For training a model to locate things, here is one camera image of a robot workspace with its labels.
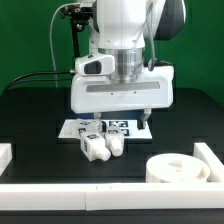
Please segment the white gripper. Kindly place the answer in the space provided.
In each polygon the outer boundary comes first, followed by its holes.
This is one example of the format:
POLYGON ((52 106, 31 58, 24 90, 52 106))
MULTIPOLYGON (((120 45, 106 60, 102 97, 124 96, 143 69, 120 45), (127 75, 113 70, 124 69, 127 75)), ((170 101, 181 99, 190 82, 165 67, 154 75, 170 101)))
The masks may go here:
POLYGON ((142 68, 135 81, 113 83, 115 58, 100 53, 78 58, 71 86, 71 109, 77 113, 94 113, 97 130, 104 132, 100 112, 145 109, 137 120, 144 129, 154 108, 167 108, 173 102, 174 68, 156 66, 152 71, 142 68))

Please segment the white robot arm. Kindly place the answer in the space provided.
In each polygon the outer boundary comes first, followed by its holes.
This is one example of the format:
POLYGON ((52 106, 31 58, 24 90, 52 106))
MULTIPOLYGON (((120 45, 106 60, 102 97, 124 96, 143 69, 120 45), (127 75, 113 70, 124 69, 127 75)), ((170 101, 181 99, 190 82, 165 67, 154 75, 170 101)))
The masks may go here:
POLYGON ((71 108, 77 114, 141 110, 143 129, 154 108, 173 102, 171 63, 144 61, 145 41, 170 40, 186 19, 184 0, 92 0, 89 54, 75 61, 71 108))

